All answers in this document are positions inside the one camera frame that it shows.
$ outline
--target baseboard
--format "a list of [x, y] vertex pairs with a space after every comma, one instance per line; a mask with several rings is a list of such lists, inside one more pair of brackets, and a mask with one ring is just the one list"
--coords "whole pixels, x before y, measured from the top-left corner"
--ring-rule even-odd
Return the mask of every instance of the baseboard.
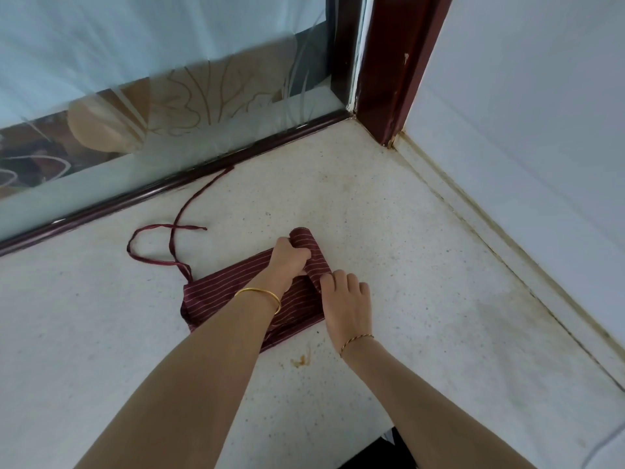
[[429, 188], [465, 221], [543, 303], [554, 318], [625, 391], [625, 349], [443, 172], [405, 133], [393, 142]]

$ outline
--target gold bangle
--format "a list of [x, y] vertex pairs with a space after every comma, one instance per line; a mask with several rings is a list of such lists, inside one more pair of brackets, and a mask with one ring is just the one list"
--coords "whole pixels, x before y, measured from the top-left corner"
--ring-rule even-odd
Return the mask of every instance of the gold bangle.
[[280, 298], [278, 298], [274, 293], [272, 293], [269, 290], [263, 290], [262, 288], [241, 288], [239, 291], [234, 293], [234, 296], [232, 298], [236, 298], [238, 294], [242, 293], [243, 291], [260, 291], [260, 292], [265, 292], [267, 294], [269, 294], [273, 299], [276, 300], [277, 302], [277, 311], [274, 313], [274, 316], [277, 315], [280, 312], [280, 309], [282, 309], [282, 303], [280, 303]]
[[341, 358], [343, 357], [343, 349], [345, 348], [347, 344], [349, 344], [352, 341], [355, 341], [356, 339], [360, 339], [361, 337], [373, 337], [373, 334], [360, 334], [359, 336], [352, 337], [350, 340], [345, 342], [345, 344], [343, 344], [343, 347], [340, 348], [339, 357]]

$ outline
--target folded fabric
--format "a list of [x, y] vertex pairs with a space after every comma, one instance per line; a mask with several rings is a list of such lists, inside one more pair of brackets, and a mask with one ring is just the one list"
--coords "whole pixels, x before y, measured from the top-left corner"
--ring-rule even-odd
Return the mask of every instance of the folded fabric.
[[[232, 168], [228, 168], [218, 175], [206, 186], [194, 194], [182, 207], [173, 224], [153, 224], [142, 227], [134, 232], [126, 250], [130, 257], [145, 263], [158, 265], [176, 265], [182, 274], [189, 281], [183, 288], [183, 304], [181, 315], [189, 325], [189, 329], [194, 331], [198, 326], [208, 320], [219, 311], [232, 297], [234, 293], [244, 288], [245, 285], [257, 275], [263, 268], [267, 267], [273, 249], [260, 252], [246, 260], [224, 268], [221, 271], [205, 276], [194, 281], [191, 274], [191, 267], [182, 263], [176, 256], [176, 245], [174, 236], [176, 229], [203, 229], [199, 226], [180, 226], [178, 222], [185, 208], [204, 192], [210, 185]], [[134, 238], [147, 229], [157, 227], [170, 228], [169, 251], [173, 261], [152, 260], [141, 257], [132, 251], [131, 244]], [[262, 342], [261, 351], [273, 347], [289, 337], [303, 331], [309, 326], [318, 323], [323, 319], [323, 307], [321, 304], [321, 285], [319, 279], [324, 273], [330, 273], [330, 268], [319, 249], [319, 245], [312, 236], [310, 230], [306, 228], [296, 228], [289, 235], [291, 245], [295, 248], [308, 248], [311, 251], [311, 258], [306, 262], [305, 276], [298, 276], [293, 280], [293, 284], [282, 298], [282, 310], [274, 316], [270, 327]]]

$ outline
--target floor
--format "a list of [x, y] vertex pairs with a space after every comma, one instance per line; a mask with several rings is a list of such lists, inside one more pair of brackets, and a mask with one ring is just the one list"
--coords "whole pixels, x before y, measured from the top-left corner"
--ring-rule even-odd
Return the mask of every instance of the floor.
[[[188, 334], [183, 276], [125, 247], [207, 180], [0, 259], [4, 467], [74, 465]], [[208, 227], [177, 242], [195, 277], [309, 227], [331, 267], [371, 285], [376, 338], [538, 468], [579, 467], [625, 419], [625, 394], [355, 121], [239, 165], [184, 222]], [[166, 258], [166, 233], [137, 250]], [[319, 323], [259, 357], [217, 466], [335, 468], [391, 426]]]

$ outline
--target thin chain bracelet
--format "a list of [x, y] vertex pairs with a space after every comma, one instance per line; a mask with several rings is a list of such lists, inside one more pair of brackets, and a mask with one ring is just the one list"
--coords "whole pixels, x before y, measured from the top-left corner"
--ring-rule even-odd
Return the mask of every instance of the thin chain bracelet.
[[340, 348], [339, 357], [341, 358], [343, 357], [343, 350], [345, 349], [345, 346], [347, 346], [347, 344], [349, 344], [352, 341], [355, 341], [356, 339], [360, 339], [361, 337], [373, 337], [373, 334], [360, 334], [359, 336], [352, 337], [350, 340], [345, 342], [345, 344], [343, 344], [343, 347]]

